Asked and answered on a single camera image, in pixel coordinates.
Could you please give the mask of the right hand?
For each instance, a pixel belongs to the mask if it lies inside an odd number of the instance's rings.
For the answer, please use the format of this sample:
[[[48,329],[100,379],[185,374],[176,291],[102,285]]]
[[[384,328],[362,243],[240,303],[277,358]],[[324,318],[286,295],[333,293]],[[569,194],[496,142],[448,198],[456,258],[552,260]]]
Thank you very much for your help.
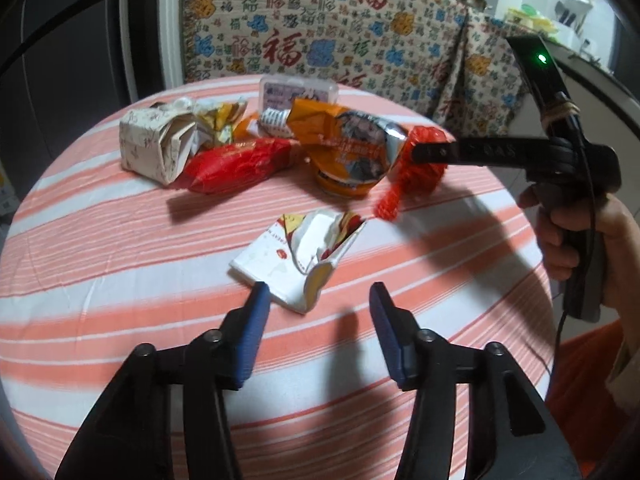
[[[538,214],[535,228],[552,278],[568,278],[578,267],[578,252],[570,248],[570,233],[590,228],[588,205],[561,206]],[[604,241],[605,280],[602,304],[621,318],[639,315],[639,226],[626,206],[613,195],[597,208],[596,231]]]

